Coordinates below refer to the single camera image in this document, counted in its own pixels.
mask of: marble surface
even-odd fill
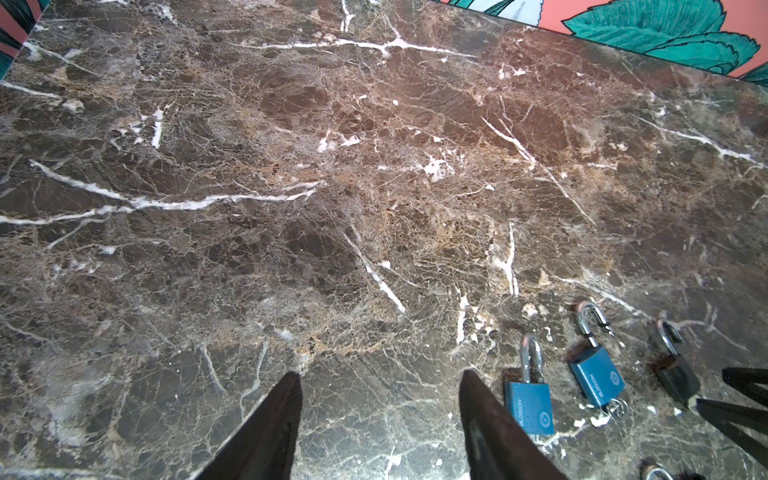
[[[768,364],[756,85],[409,0],[56,2],[6,81],[3,478],[187,478],[289,370],[293,478],[466,478],[523,332],[570,478],[768,478],[649,369],[658,316],[707,398]]]

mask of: green leaf pattern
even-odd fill
[[[514,0],[501,0],[499,3],[493,5],[491,8],[487,8],[483,13],[487,15],[493,15],[498,17],[505,8],[509,6]]]
[[[613,0],[563,23],[579,38],[727,74],[760,46],[720,31],[724,20],[720,0]]]
[[[451,0],[448,2],[449,5],[455,5],[459,8],[469,8],[469,6],[472,4],[474,0]]]
[[[740,77],[742,80],[753,81],[758,85],[768,87],[768,62],[753,68]]]

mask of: padlock shackle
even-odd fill
[[[669,331],[669,333],[672,334],[672,340],[674,340],[676,343],[683,342],[683,337],[680,335],[680,332],[677,331],[674,325],[672,325],[672,322],[665,319],[658,319],[656,321],[656,328],[659,329],[659,335],[661,335],[661,339],[664,341],[664,345],[667,346],[667,349],[670,351],[672,356],[680,356],[680,354],[677,353],[677,350],[672,345],[669,337],[667,336],[667,331]]]
[[[648,465],[643,469],[641,480],[655,480],[656,478],[674,480],[672,475],[664,467],[660,467],[659,465]]]
[[[605,315],[603,315],[600,307],[595,305],[594,302],[590,302],[589,300],[583,300],[579,302],[579,304],[576,306],[576,321],[578,322],[578,327],[581,329],[581,332],[589,339],[590,345],[592,345],[594,348],[597,348],[598,341],[594,339],[594,334],[591,330],[589,330],[589,323],[587,321],[588,310],[592,310],[594,312],[594,316],[598,319],[598,325],[603,327],[609,335],[616,336],[616,334],[611,328],[611,322],[605,318]]]
[[[523,383],[531,383],[531,364],[538,370],[541,382],[544,382],[544,356],[541,354],[541,344],[530,333],[523,335],[520,340],[520,368],[522,370]]]

